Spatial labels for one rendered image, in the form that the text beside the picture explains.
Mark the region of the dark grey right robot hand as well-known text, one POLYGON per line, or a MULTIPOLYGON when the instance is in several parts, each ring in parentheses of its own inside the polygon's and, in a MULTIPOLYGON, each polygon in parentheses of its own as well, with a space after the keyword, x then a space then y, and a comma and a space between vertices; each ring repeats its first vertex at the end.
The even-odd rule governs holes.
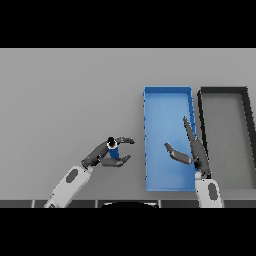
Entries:
POLYGON ((194 166, 199 170, 203 178, 210 179, 212 172, 210 169, 210 164, 206 154, 206 150, 202 142, 195 136, 186 116, 183 117, 183 123, 187 133, 188 140, 190 142, 192 156, 174 150, 169 143, 165 143, 164 146, 172 159, 184 163, 186 165, 194 164, 194 166))

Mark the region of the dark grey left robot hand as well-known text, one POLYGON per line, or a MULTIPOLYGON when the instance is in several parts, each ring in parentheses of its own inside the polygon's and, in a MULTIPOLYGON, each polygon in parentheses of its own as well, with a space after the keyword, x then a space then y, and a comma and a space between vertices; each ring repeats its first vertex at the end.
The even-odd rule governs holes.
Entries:
MULTIPOLYGON (((118 146, 122 143, 135 143, 135 141, 129 137, 118 137, 114 139, 116 140, 118 146)), ((130 155, 111 158, 107 148, 107 140, 95 147, 89 153, 89 155, 81 161, 81 164, 85 169, 88 169, 91 166, 97 166, 99 163, 101 163, 104 167, 121 167, 131 158, 130 155)))

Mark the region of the dark grey bin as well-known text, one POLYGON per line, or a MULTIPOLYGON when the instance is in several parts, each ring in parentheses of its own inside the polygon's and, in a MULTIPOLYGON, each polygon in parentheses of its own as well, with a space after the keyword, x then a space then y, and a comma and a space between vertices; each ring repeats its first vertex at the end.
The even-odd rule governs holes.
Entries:
POLYGON ((248 88, 201 87, 201 134, 221 189, 256 189, 256 129, 248 88))

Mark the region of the blue bin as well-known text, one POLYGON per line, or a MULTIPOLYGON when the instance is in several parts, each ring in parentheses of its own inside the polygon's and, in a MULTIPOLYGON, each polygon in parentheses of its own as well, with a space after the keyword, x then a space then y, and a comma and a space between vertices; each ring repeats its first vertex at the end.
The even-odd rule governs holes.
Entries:
POLYGON ((165 147, 169 143, 192 156, 183 121, 186 117, 196 133, 192 88, 145 86, 143 97, 146 191, 195 191, 194 165, 173 160, 165 147))

